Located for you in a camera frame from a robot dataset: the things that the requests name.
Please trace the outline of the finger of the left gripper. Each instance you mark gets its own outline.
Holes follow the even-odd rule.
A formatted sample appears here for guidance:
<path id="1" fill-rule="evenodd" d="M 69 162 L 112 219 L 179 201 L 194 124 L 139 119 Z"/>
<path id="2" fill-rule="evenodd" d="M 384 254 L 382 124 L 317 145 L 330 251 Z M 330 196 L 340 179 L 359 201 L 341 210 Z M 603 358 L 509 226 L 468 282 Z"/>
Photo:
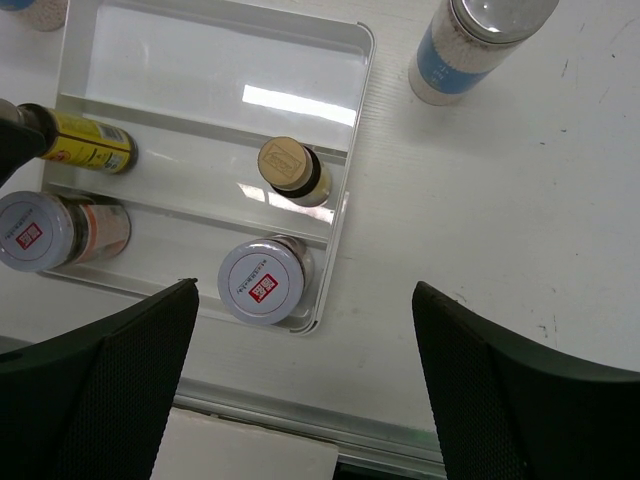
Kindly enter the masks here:
<path id="1" fill-rule="evenodd" d="M 38 119 L 28 110 L 1 100 L 1 185 L 46 150 Z"/>

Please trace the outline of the white lid spice jar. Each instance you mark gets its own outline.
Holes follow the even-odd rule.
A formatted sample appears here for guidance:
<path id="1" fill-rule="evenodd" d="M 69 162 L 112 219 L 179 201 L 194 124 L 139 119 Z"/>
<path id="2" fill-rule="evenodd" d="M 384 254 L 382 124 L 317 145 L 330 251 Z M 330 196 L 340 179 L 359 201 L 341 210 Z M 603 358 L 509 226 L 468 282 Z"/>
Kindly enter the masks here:
<path id="1" fill-rule="evenodd" d="M 124 206 L 108 197 L 17 191 L 1 199 L 1 262 L 21 272 L 112 258 L 131 231 Z"/>
<path id="2" fill-rule="evenodd" d="M 314 274 L 312 254 L 302 240 L 274 235 L 243 243 L 224 258 L 217 287 L 238 320 L 274 325 L 300 303 Z"/>

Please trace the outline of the wooden cap yellow bottle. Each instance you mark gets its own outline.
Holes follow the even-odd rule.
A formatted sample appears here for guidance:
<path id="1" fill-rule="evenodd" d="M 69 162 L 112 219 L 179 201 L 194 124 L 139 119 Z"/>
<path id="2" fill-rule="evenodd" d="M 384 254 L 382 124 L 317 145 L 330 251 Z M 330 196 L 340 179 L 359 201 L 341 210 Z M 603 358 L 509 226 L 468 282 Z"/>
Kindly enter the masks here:
<path id="1" fill-rule="evenodd" d="M 329 199 L 329 169 L 315 152 L 291 137 L 268 140 L 258 153 L 257 166 L 278 195 L 300 207 L 317 207 Z"/>
<path id="2" fill-rule="evenodd" d="M 37 158 L 108 174 L 124 173 L 138 159 L 136 141 L 119 127 L 33 103 L 17 110 L 44 138 Z"/>

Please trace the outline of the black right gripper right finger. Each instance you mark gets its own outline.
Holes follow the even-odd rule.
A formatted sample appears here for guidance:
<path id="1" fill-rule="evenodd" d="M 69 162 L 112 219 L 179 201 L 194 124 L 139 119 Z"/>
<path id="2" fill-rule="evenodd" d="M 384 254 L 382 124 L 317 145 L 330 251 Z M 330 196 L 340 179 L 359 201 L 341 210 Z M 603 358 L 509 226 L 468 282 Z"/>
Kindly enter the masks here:
<path id="1" fill-rule="evenodd" d="M 412 314 L 447 478 L 638 478 L 637 372 L 532 341 L 423 281 Z"/>

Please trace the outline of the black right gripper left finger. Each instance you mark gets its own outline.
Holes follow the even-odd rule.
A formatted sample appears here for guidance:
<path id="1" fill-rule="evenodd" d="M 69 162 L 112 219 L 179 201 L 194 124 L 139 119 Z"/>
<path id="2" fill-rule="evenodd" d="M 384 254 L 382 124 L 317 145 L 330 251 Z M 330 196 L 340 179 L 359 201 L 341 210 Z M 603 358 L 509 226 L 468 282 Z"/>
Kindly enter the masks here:
<path id="1" fill-rule="evenodd" d="M 193 279 L 1 356 L 4 479 L 150 478 L 199 309 Z"/>

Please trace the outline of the blue label jar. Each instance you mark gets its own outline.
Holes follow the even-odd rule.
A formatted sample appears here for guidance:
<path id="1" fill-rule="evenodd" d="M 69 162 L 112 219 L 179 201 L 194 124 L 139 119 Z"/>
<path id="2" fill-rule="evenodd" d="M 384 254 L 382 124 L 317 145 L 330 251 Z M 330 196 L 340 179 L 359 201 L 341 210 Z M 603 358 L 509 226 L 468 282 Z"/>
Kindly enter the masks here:
<path id="1" fill-rule="evenodd" d="M 1 0 L 1 10 L 36 31 L 50 32 L 63 27 L 67 0 Z"/>
<path id="2" fill-rule="evenodd" d="M 451 104 L 473 89 L 552 15 L 558 0 L 445 0 L 409 69 L 416 96 Z"/>

